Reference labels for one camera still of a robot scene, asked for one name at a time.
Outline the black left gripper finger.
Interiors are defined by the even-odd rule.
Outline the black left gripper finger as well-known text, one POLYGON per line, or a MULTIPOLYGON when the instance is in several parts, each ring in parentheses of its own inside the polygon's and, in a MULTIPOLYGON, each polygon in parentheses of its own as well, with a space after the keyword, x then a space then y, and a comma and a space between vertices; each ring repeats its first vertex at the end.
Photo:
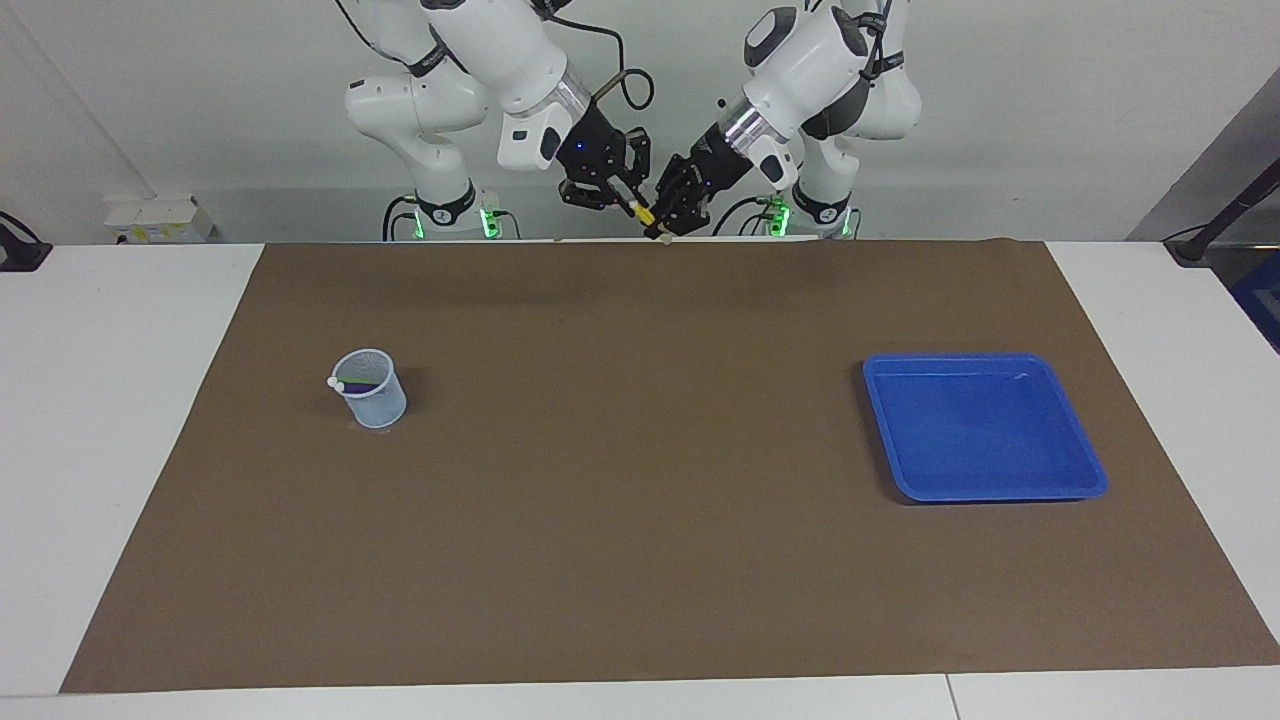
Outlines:
POLYGON ((684 237, 704 228, 710 222, 708 204, 713 197, 708 190, 667 190, 664 233, 684 237))
POLYGON ((657 184, 654 214, 660 227, 695 225, 701 219, 701 176, 692 159, 669 159, 657 184))

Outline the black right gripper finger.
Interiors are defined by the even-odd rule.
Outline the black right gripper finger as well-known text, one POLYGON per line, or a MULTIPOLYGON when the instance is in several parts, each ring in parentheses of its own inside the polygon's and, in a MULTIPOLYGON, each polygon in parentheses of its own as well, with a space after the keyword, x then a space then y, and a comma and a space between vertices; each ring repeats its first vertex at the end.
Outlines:
POLYGON ((572 179, 559 182, 558 195, 570 206, 593 211, 604 211, 621 202, 621 196, 608 184, 600 188, 595 184, 580 184, 572 179))
POLYGON ((650 202, 644 186, 652 172, 652 141, 645 129, 630 129, 623 136, 622 208, 625 213, 648 211, 650 202))

